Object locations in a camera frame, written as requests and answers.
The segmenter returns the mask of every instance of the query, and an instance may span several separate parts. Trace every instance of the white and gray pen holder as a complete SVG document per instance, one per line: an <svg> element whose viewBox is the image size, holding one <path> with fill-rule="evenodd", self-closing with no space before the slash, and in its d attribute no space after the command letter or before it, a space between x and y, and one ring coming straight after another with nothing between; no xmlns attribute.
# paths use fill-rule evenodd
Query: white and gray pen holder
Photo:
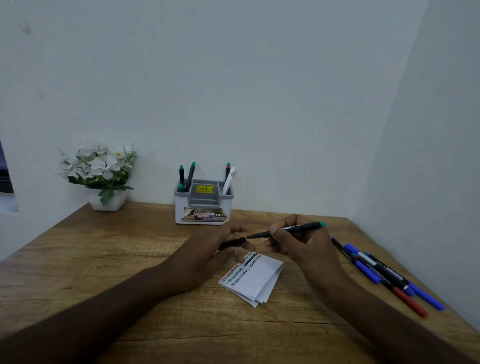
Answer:
<svg viewBox="0 0 480 364"><path fill-rule="evenodd" d="M230 220L233 189L221 194L225 181L192 180L188 192L175 189L177 224L222 225Z"/></svg>

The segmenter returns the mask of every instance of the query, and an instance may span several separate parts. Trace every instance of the potted plant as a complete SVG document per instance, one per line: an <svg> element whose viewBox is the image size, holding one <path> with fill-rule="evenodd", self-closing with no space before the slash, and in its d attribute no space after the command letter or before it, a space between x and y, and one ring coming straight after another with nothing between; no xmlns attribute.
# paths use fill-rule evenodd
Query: potted plant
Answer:
<svg viewBox="0 0 480 364"><path fill-rule="evenodd" d="M137 157L132 145L121 151L111 152L101 142L89 141L81 144L75 158L60 151L63 160L57 173L68 182L82 184L88 189L88 199L95 210L117 211L127 200L129 171Z"/></svg>

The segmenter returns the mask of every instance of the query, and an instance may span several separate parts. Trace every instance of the wooden tabletop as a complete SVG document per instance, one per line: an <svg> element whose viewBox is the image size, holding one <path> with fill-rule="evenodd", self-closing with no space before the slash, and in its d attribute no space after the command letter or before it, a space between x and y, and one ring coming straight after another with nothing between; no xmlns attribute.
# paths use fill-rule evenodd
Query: wooden tabletop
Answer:
<svg viewBox="0 0 480 364"><path fill-rule="evenodd" d="M85 205L0 263L0 337L120 283L172 254L195 229L177 225L174 207L128 202L120 211ZM264 231L285 214L233 211L232 220ZM346 218L326 221L341 243L352 242L425 288ZM258 252L265 248L258 241ZM377 363L370 344L311 293L288 258L267 303L253 308L218 285L228 262L200 288L157 305L98 359L99 363ZM397 310L480 360L480 335L448 306L420 318L346 258L354 280Z"/></svg>

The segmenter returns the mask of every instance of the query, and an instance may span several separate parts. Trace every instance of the vase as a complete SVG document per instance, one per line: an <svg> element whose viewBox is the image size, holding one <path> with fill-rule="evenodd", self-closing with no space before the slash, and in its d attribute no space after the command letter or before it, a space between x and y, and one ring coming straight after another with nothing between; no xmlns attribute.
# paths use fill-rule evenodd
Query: vase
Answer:
<svg viewBox="0 0 480 364"><path fill-rule="evenodd" d="M101 190L94 190L92 188L87 188L88 202L97 211L117 211L120 207L123 206L125 201L127 201L128 190L115 190L113 192L113 197L110 199L109 203L102 205L100 202L100 196L98 195Z"/></svg>

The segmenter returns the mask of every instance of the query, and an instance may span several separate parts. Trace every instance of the desk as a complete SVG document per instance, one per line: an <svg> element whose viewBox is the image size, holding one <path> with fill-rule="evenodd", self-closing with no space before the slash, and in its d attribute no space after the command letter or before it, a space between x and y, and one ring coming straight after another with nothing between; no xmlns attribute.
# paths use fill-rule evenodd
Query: desk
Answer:
<svg viewBox="0 0 480 364"><path fill-rule="evenodd" d="M232 220L264 231L285 214L233 211ZM418 282L346 218L326 221L341 243L353 242L407 279ZM13 333L160 263L201 227L177 225L174 207L128 202L118 212L85 205L0 263L0 336ZM258 252L265 248L258 242ZM98 359L99 363L377 363L374 349L320 304L288 258L268 300L256 309L217 281L157 305ZM459 349L480 359L480 335L449 307L419 318L382 285L372 284L346 258L345 270L363 287Z"/></svg>

